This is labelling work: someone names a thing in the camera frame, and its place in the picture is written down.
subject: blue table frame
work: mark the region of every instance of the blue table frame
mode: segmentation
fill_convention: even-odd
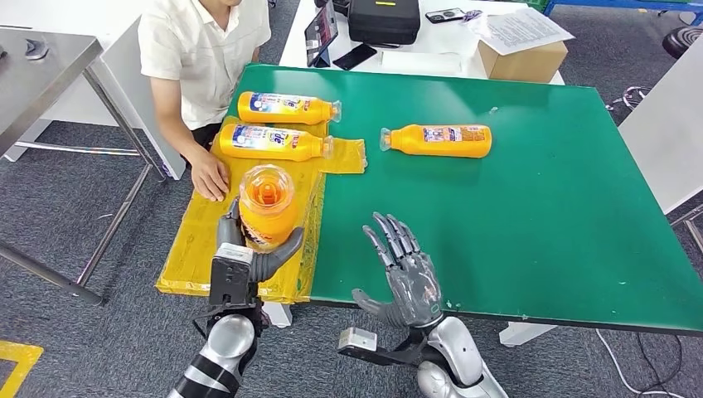
[[[544,14],[549,16],[554,6],[591,6],[591,7],[616,7],[616,8],[646,8],[662,11],[690,11],[696,14],[692,26],[703,22],[703,3],[700,2],[641,2],[638,0],[550,0]]]

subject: white table leg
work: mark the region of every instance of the white table leg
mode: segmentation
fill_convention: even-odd
[[[286,328],[293,321],[288,304],[264,302],[264,312],[269,315],[271,324],[278,328]]]
[[[508,322],[507,328],[500,332],[501,344],[506,347],[520,346],[553,328],[556,328],[556,325]]]

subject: paper document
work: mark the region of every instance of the paper document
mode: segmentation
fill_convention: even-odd
[[[483,41],[502,56],[574,38],[534,8],[490,16],[487,29],[480,33]]]

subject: phone screen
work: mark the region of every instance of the phone screen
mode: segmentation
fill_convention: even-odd
[[[366,61],[369,58],[373,57],[377,52],[378,51],[376,51],[376,49],[372,48],[371,46],[368,46],[366,44],[360,44],[359,46],[354,47],[353,50],[349,51],[347,54],[345,54],[338,60],[334,60],[332,63],[336,66],[339,66],[343,70],[351,70],[355,66],[361,64],[363,61]]]

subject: robotic arm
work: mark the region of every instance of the robotic arm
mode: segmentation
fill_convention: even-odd
[[[237,199],[217,225],[211,310],[203,333],[206,344],[169,398],[234,397],[242,374],[255,357],[258,338],[268,324],[257,298],[259,282],[273,276],[302,244],[303,229],[296,228],[272,253],[260,254],[247,248],[238,205]],[[507,398],[466,326],[442,313],[442,294],[434,265],[410,228],[391,215],[374,213],[374,218],[388,248],[369,226],[363,230],[385,266],[394,300],[379,303],[360,289],[352,291],[352,295],[359,307],[391,326],[408,328],[409,335],[388,351],[376,345],[375,333],[348,328],[340,336],[338,351],[382,366],[416,367],[419,388],[428,398]]]
[[[246,247],[239,198],[217,224],[217,252],[212,259],[206,344],[171,390],[168,398],[231,398],[256,354],[268,319],[257,297],[259,282],[271,278],[303,243],[303,228],[272,253]]]
[[[389,352],[376,345],[375,333],[348,328],[340,335],[338,352],[382,366],[419,362],[418,384],[428,398],[507,398],[466,326],[442,313],[434,265],[413,232],[390,214],[373,216],[388,247],[369,226],[363,230],[385,267],[394,300],[379,303],[360,289],[352,295],[359,307],[381,321],[408,328],[409,336]]]

